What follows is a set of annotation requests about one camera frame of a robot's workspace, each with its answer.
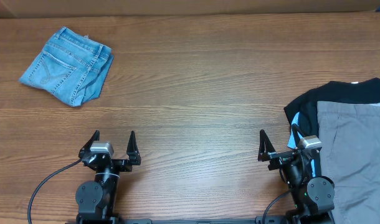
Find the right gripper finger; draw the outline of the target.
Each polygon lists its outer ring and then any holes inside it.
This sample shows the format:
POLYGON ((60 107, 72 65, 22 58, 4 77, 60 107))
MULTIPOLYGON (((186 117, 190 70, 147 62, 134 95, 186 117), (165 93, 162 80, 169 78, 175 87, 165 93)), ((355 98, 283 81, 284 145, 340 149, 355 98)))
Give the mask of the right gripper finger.
POLYGON ((271 160, 272 156, 276 153, 276 150, 263 129, 259 132, 259 139, 258 161, 265 162, 271 160))
POLYGON ((292 136, 294 138, 295 143, 299 143, 301 138, 304 138, 306 134, 301 130, 299 125, 293 123, 291 125, 292 136))

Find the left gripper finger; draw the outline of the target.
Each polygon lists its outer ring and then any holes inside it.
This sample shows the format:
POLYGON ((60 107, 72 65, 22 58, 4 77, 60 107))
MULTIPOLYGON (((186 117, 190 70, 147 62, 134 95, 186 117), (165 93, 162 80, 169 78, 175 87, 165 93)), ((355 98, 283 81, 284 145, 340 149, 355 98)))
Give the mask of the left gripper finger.
POLYGON ((85 145, 81 148, 80 152, 87 152, 90 150, 92 144, 94 141, 99 141, 100 140, 100 132, 99 130, 96 130, 92 137, 85 143, 85 145))
POLYGON ((126 154, 128 155, 131 165, 141 164, 141 156, 136 143, 136 135, 134 131, 131 131, 126 154))

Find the grey shorts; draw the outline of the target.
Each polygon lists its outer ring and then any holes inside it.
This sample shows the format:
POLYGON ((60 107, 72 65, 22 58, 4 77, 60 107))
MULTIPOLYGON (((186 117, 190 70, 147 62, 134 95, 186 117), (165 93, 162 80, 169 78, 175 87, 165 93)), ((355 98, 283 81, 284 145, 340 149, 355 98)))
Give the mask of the grey shorts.
POLYGON ((380 223, 380 106, 320 101, 317 110, 335 223, 380 223))

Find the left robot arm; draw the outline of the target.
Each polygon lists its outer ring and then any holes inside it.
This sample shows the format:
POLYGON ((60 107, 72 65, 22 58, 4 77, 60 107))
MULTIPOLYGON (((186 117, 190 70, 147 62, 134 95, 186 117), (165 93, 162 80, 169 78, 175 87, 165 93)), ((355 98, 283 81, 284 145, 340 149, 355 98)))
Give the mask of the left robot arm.
POLYGON ((78 204, 77 223, 123 223, 114 212, 120 174, 131 172, 133 166, 141 164, 141 156, 136 144, 135 132, 128 141, 127 159, 114 159, 112 143, 100 140, 96 130, 81 148, 78 157, 85 167, 95 171, 95 178, 82 183, 76 193, 78 204))

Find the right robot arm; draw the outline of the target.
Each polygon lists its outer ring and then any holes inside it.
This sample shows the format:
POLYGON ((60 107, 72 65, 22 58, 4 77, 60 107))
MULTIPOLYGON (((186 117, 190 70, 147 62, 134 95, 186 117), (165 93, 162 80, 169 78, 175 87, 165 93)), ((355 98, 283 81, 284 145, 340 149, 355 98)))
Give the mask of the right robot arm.
POLYGON ((315 135, 307 136, 298 125, 291 125, 295 133, 295 148, 277 152, 262 129, 259 132, 258 161, 269 162, 269 170, 278 170, 288 190, 272 200, 256 223, 334 223, 335 184, 322 175, 320 151, 322 143, 315 135), (291 195, 295 209, 281 216, 269 216, 268 211, 280 199, 291 195))

